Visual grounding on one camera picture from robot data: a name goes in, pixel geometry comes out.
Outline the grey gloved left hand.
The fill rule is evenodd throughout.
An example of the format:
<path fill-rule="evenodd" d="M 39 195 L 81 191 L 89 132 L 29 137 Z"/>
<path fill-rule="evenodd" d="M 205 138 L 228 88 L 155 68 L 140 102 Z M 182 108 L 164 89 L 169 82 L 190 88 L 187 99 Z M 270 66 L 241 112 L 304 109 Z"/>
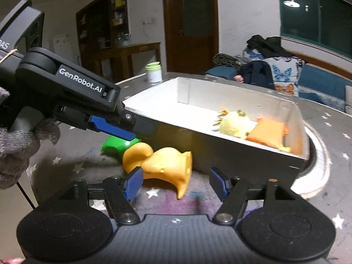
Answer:
<path fill-rule="evenodd" d="M 31 107 L 19 109 L 11 101 L 10 93 L 1 88 L 1 189 L 16 184 L 41 141 L 55 145 L 60 138 L 58 122 Z"/>

